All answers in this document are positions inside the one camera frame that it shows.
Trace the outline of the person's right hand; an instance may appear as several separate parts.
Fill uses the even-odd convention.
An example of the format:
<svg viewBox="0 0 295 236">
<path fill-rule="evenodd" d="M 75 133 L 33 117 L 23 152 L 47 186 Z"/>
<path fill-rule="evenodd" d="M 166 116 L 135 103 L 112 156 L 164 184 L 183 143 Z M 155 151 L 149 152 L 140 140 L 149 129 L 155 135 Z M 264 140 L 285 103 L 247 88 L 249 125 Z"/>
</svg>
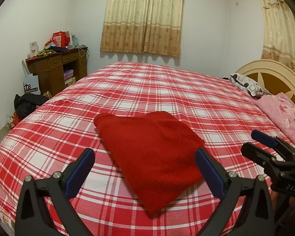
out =
<svg viewBox="0 0 295 236">
<path fill-rule="evenodd" d="M 274 210 L 275 226 L 289 224 L 295 226 L 295 197 L 272 191 L 270 198 Z"/>
</svg>

